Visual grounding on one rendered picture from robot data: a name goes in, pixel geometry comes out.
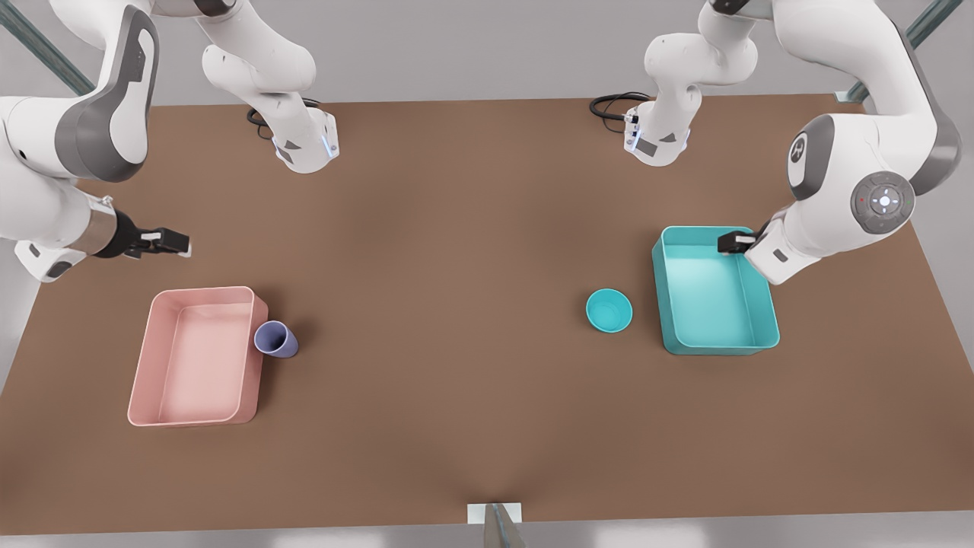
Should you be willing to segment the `teal plastic box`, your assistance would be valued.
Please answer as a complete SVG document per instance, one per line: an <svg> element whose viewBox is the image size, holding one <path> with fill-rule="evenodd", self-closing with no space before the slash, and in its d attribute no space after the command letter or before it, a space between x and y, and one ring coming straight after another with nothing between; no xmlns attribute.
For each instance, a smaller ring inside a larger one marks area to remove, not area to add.
<svg viewBox="0 0 974 548"><path fill-rule="evenodd" d="M668 226L653 247L662 342L683 356L749 356L776 347L769 282L718 239L737 226Z"/></svg>

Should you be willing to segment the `pink plastic box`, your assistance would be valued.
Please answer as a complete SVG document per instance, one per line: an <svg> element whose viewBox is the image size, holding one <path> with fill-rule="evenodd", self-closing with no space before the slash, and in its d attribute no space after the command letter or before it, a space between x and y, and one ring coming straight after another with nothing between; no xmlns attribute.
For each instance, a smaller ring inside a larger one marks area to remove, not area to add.
<svg viewBox="0 0 974 548"><path fill-rule="evenodd" d="M133 378L129 423L188 427L253 420L263 365L253 336L268 318L266 303L243 285L156 295Z"/></svg>

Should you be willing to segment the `teal bowl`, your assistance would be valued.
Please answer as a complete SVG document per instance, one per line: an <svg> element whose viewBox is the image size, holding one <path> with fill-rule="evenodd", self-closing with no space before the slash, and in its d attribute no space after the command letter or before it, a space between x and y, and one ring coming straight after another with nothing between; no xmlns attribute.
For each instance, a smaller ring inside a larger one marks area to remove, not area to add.
<svg viewBox="0 0 974 548"><path fill-rule="evenodd" d="M634 315L629 298L614 288L600 288L587 298L585 314L592 327L602 333L622 332Z"/></svg>

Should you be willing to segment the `lavender cup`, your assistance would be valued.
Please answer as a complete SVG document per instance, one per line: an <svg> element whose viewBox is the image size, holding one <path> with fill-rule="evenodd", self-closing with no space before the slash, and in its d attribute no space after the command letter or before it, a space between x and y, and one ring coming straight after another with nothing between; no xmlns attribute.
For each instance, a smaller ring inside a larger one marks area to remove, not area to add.
<svg viewBox="0 0 974 548"><path fill-rule="evenodd" d="M254 346L274 358L291 358L299 351L295 334L279 320L267 320L255 330Z"/></svg>

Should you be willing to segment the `silver frame post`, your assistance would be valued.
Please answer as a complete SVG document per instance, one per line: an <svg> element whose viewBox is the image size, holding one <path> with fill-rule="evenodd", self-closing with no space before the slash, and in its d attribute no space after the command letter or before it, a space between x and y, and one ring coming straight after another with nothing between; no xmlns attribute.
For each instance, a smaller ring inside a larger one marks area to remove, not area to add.
<svg viewBox="0 0 974 548"><path fill-rule="evenodd" d="M84 96L94 90L94 83L62 52L24 14L14 7L11 0L0 0L0 27L4 27L18 42L31 52L56 77L66 84L77 96Z"/></svg>
<svg viewBox="0 0 974 548"><path fill-rule="evenodd" d="M520 502L467 504L467 524L483 526L484 548L527 548L519 524L523 521Z"/></svg>
<svg viewBox="0 0 974 548"><path fill-rule="evenodd" d="M904 41L911 51L926 41L965 0L930 0L915 20L901 29ZM863 104L871 91L862 81L856 81L846 91L836 91L834 98L839 104Z"/></svg>

